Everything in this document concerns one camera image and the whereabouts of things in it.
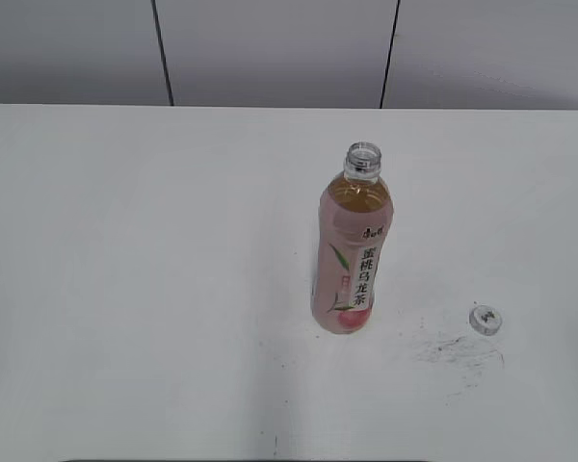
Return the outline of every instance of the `bottle label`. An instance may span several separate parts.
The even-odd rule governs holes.
[[[363,311],[373,304],[373,286],[382,240],[361,247],[329,244],[338,262],[339,280],[330,311]]]

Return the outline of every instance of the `gray wall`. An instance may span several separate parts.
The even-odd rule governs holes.
[[[406,0],[387,108],[578,109],[578,0]]]
[[[396,0],[157,0],[180,105],[376,108]],[[169,104],[150,0],[0,0],[0,103]],[[578,0],[405,0],[386,108],[578,109]]]
[[[0,103],[167,101],[148,0],[0,0]]]

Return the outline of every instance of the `bottle opening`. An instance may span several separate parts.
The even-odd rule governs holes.
[[[345,158],[345,175],[357,180],[373,180],[381,173],[381,151],[371,142],[351,145]]]

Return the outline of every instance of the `bottle neck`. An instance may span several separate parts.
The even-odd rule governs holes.
[[[373,176],[373,177],[367,177],[364,178],[363,176],[356,176],[354,172],[352,171],[348,171],[345,168],[345,171],[343,172],[343,175],[345,177],[345,180],[347,180],[347,182],[351,183],[351,184],[355,184],[356,186],[370,186],[370,185],[374,185],[375,183],[377,183],[379,181],[379,176]]]
[[[345,158],[345,179],[350,183],[375,184],[381,172],[381,152],[370,142],[352,144]]]

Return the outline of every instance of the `green leaf illustration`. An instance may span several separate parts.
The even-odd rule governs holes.
[[[328,309],[328,313],[334,309],[334,306],[336,306],[336,303],[338,303],[338,293],[334,294],[334,302],[331,304],[331,308]]]
[[[349,270],[349,262],[347,261],[347,259],[343,256],[342,253],[340,253],[338,251],[338,249],[336,247],[334,247],[332,244],[329,245],[332,250],[334,251],[334,253],[336,254],[336,258],[338,259],[338,261],[340,262],[340,264],[343,266],[343,268],[345,270]]]

